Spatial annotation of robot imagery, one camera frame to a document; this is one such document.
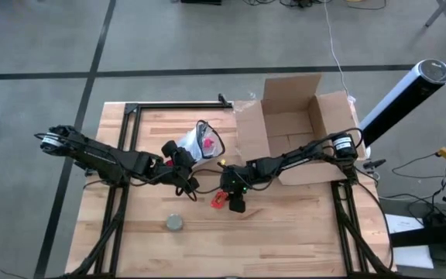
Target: wooden table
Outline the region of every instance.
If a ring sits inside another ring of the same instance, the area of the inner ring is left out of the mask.
[[[105,104],[97,140],[117,145],[124,105]],[[161,146],[166,141],[182,137],[194,128],[198,119],[209,121],[219,132],[227,148],[225,158],[239,160],[235,117],[231,109],[144,111],[137,150],[161,155]],[[199,174],[201,190],[218,186],[217,175]],[[360,180],[376,194],[369,178],[361,176]],[[177,197],[174,192],[173,186],[161,184],[130,188],[118,277],[345,275],[328,183],[283,186],[275,180],[266,191],[251,191],[245,196],[247,210],[243,214],[230,212],[227,208],[212,208],[209,204],[214,194],[199,195],[197,202],[192,202],[187,196]],[[102,184],[85,189],[67,272],[78,267],[96,243],[107,196],[108,187]],[[354,187],[354,196],[362,235],[379,258],[388,264],[388,237],[383,217],[362,188]],[[180,232],[170,232],[165,227],[166,218],[173,213],[184,219],[184,228]],[[105,270],[110,249],[105,256]]]

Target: open cardboard box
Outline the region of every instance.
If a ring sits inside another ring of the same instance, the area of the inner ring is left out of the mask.
[[[357,127],[357,116],[344,91],[316,95],[320,74],[266,79],[260,102],[234,102],[238,149],[243,161],[277,157],[330,133]],[[352,131],[355,143],[359,132]],[[359,160],[365,157],[362,144]],[[284,185],[345,179],[334,165],[314,161],[285,170]]]

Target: plastic bag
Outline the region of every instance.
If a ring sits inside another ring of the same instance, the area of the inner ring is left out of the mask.
[[[225,145],[218,132],[204,120],[197,121],[195,128],[179,139],[177,145],[190,152],[198,164],[225,152]]]

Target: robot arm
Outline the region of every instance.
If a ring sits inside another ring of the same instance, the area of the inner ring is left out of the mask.
[[[223,168],[223,174],[220,177],[220,189],[228,193],[230,210],[244,212],[243,194],[248,190],[262,191],[282,171],[312,160],[323,160],[336,165],[345,174],[348,181],[355,183],[357,174],[354,162],[358,154],[352,136],[347,134],[347,131],[333,133],[323,139],[312,141],[306,146],[301,146],[279,157],[263,157],[247,161],[244,167],[219,164]],[[322,143],[327,140],[331,140],[333,143],[334,155],[329,155],[323,151]],[[268,185],[264,188],[253,187],[255,184],[262,183],[268,183]]]
[[[36,137],[42,139],[43,152],[73,158],[77,166],[97,171],[110,185],[125,187],[132,177],[149,184],[173,184],[177,186],[177,195],[189,194],[199,187],[194,177],[189,178],[195,160],[174,141],[162,148],[163,155],[171,159],[171,164],[165,164],[162,157],[152,153],[122,151],[89,139],[73,126],[52,127]]]

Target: concrete floor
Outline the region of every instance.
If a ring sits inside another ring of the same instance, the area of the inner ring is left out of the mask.
[[[0,74],[89,71],[109,0],[0,0]],[[388,0],[386,9],[359,11],[328,3],[336,54],[343,65],[446,62],[446,18],[429,29],[433,0]],[[118,0],[100,71],[220,67],[333,66],[322,5],[287,9],[278,2],[248,6],[224,0],[220,7],[160,0]],[[345,73],[359,118],[406,71]],[[261,97],[265,78],[283,74],[98,78],[83,132],[96,133],[109,101],[213,100]],[[73,124],[85,79],[0,81],[0,268],[32,277],[63,161],[41,153],[34,133]],[[326,73],[319,92],[341,89],[338,73]],[[397,177],[391,168],[446,145],[446,87],[372,145],[380,167],[380,195],[429,195],[439,180]],[[443,160],[422,161],[408,174],[441,174]],[[63,273],[81,200],[83,174],[72,171],[47,276]],[[412,274],[417,270],[408,270]],[[446,271],[421,276],[446,278]],[[0,273],[0,278],[7,278]]]

